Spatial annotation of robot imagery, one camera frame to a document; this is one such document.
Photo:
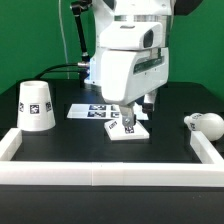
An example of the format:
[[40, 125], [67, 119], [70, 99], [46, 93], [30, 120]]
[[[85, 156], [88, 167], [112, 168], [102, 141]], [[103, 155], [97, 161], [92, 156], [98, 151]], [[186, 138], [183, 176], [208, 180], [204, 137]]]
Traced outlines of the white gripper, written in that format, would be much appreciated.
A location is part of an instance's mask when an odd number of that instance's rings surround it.
[[101, 91], [104, 100], [120, 106], [122, 124], [131, 132], [136, 124], [134, 103], [144, 96], [142, 112], [151, 119], [158, 87], [168, 80], [167, 48], [135, 51], [108, 50], [101, 60]]

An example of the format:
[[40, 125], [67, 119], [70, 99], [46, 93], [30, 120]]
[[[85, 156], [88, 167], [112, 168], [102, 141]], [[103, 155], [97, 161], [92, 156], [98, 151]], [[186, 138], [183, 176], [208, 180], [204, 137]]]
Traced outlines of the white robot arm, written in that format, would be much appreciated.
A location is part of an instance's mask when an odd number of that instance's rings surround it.
[[96, 48], [87, 82], [116, 104], [125, 130], [136, 124], [135, 100], [168, 80], [169, 35], [176, 15], [188, 15], [203, 0], [92, 0]]

